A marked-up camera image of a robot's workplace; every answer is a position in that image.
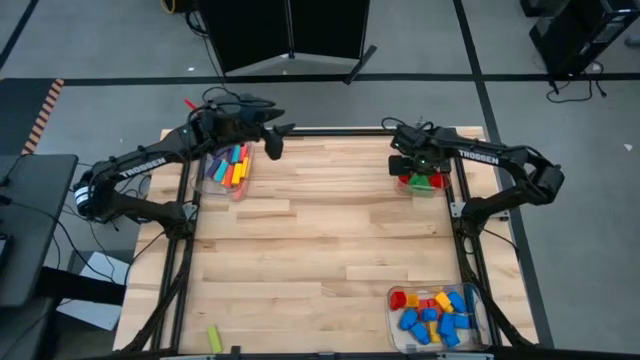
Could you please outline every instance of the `wooden tabletop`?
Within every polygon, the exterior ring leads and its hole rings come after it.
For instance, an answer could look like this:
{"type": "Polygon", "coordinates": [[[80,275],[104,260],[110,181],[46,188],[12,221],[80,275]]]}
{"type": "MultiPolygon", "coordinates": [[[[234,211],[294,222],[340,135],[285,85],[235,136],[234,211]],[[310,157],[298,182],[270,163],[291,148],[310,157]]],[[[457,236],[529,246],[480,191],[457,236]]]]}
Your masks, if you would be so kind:
{"type": "MultiPolygon", "coordinates": [[[[458,132],[484,136],[481,127],[458,132]]],[[[458,283],[460,272],[444,193],[399,195],[388,175],[389,141],[287,138],[279,161],[257,145],[244,201],[202,198],[181,353],[210,352],[214,324],[224,352],[233,345],[244,353],[395,350],[385,318],[389,288],[458,283]]],[[[498,191],[493,167],[464,165],[472,196],[498,191]]],[[[179,179],[179,165],[157,169],[149,199],[175,200],[179,179]]],[[[492,219],[486,228],[511,238],[507,222],[492,219]]],[[[161,230],[144,225],[136,252],[161,230]]],[[[537,341],[513,248],[487,233],[480,238],[494,300],[537,341]]],[[[133,266],[114,349],[153,311],[166,250],[163,238],[133,266]]],[[[164,346],[172,309],[167,318],[164,346]]]]}

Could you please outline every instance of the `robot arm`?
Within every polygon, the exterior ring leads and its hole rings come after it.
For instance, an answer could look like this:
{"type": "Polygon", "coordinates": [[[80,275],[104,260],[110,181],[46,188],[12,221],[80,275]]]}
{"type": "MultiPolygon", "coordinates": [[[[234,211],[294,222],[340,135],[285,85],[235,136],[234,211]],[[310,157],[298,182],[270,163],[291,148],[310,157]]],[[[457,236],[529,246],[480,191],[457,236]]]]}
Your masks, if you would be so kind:
{"type": "Polygon", "coordinates": [[[459,136],[454,129],[433,127],[424,130],[398,125],[391,147],[401,156],[389,157],[389,174],[433,175],[451,171],[450,159],[459,157],[505,169],[515,186],[488,198],[471,198],[463,207],[455,228],[465,236],[477,236],[489,217],[522,204],[552,203],[564,174],[537,150],[528,146],[508,147],[459,136]]]}
{"type": "Polygon", "coordinates": [[[264,124],[284,114],[274,103],[250,95],[236,95],[233,101],[210,101],[189,114],[187,123],[174,129],[160,142],[118,158],[97,162],[74,185],[78,212],[91,220],[107,222],[125,215],[134,221],[159,222],[169,238],[182,238],[190,229],[183,204],[157,204],[120,194],[116,184],[139,173],[169,163],[198,160],[221,148],[247,141],[265,141],[269,157],[282,155],[282,138],[295,125],[274,127],[264,124]]]}

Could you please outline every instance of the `green block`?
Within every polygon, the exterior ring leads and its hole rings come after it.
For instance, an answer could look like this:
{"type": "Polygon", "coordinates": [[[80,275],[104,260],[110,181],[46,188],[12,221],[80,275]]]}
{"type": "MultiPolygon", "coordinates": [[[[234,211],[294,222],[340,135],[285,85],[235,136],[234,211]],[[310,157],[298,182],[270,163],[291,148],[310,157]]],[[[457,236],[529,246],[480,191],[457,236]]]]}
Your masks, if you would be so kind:
{"type": "Polygon", "coordinates": [[[220,337],[218,336],[218,329],[213,325],[207,329],[209,333],[209,344],[211,344],[211,352],[214,354],[222,352],[222,344],[220,343],[220,337]]]}

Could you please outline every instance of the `white paper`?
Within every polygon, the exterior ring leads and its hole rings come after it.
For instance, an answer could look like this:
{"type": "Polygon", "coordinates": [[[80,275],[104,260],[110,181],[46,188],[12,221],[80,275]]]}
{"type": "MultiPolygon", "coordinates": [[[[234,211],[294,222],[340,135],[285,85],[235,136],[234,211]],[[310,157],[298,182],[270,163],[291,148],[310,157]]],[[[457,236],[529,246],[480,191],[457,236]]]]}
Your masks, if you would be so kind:
{"type": "MultiPolygon", "coordinates": [[[[124,277],[127,269],[129,268],[129,264],[125,264],[122,261],[116,260],[110,256],[105,256],[104,254],[99,252],[94,252],[87,260],[87,262],[89,263],[89,265],[91,265],[92,268],[96,269],[96,271],[99,271],[105,275],[111,276],[111,272],[113,271],[113,280],[118,284],[124,284],[124,277]],[[113,271],[113,268],[109,264],[109,261],[107,261],[107,258],[109,259],[111,264],[113,264],[115,271],[113,271]]],[[[96,274],[86,265],[80,272],[80,276],[111,281],[100,274],[96,274]]],[[[61,303],[65,303],[67,301],[69,301],[69,299],[64,299],[61,303]]],[[[113,330],[118,323],[118,319],[120,319],[120,312],[122,311],[122,307],[118,305],[100,304],[83,300],[73,300],[68,304],[59,306],[58,311],[76,319],[85,321],[89,324],[93,324],[95,326],[103,328],[105,330],[113,330]]]]}

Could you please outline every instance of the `yellow block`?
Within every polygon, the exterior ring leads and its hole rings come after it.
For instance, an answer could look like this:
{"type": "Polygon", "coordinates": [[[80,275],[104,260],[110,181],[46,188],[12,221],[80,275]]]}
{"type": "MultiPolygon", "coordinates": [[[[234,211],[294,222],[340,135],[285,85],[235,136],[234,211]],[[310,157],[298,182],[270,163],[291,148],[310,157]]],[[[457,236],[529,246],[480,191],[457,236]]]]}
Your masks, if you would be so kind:
{"type": "Polygon", "coordinates": [[[405,307],[418,307],[420,305],[420,297],[416,294],[407,295],[407,305],[405,307]]]}
{"type": "Polygon", "coordinates": [[[436,295],[436,302],[438,303],[438,305],[440,305],[442,310],[444,310],[445,312],[453,311],[453,307],[451,306],[451,300],[449,300],[449,297],[447,296],[447,294],[443,292],[438,293],[438,295],[436,295]]]}
{"type": "Polygon", "coordinates": [[[240,184],[240,175],[242,175],[242,164],[233,165],[233,177],[231,178],[232,185],[240,184]]]}
{"type": "Polygon", "coordinates": [[[432,343],[441,343],[440,334],[438,334],[438,322],[430,321],[429,322],[429,335],[431,336],[432,343]]]}
{"type": "Polygon", "coordinates": [[[245,156],[244,160],[242,160],[242,174],[240,174],[240,178],[244,179],[247,176],[247,167],[249,167],[249,157],[245,156]]]}

